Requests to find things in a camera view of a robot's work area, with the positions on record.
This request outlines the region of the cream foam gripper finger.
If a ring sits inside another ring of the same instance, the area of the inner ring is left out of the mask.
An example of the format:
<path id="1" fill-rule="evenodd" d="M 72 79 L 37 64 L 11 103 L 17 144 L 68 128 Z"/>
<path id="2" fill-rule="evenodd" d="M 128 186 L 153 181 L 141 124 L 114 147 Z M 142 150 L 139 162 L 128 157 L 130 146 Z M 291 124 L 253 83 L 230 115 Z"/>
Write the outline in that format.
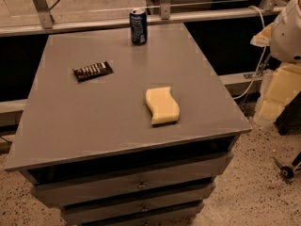
<path id="1" fill-rule="evenodd" d="M 300 91 L 301 64 L 282 62 L 272 74 L 259 115 L 265 120 L 277 119 Z"/>
<path id="2" fill-rule="evenodd" d="M 255 35 L 250 43 L 254 46 L 258 47 L 266 47 L 270 45 L 270 39 L 271 39 L 271 30 L 272 30 L 273 24 L 267 25 L 261 32 L 259 32 L 257 35 Z"/>

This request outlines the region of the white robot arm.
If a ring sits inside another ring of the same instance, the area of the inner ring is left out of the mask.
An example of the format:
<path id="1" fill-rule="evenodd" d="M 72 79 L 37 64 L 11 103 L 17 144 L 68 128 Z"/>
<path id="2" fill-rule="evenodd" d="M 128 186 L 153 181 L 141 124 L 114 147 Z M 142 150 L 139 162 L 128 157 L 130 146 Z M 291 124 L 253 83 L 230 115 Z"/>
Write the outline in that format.
<path id="1" fill-rule="evenodd" d="M 276 19 L 251 39 L 258 47 L 270 47 L 280 61 L 263 96 L 259 115 L 275 120 L 301 91 L 301 0 L 290 0 Z"/>

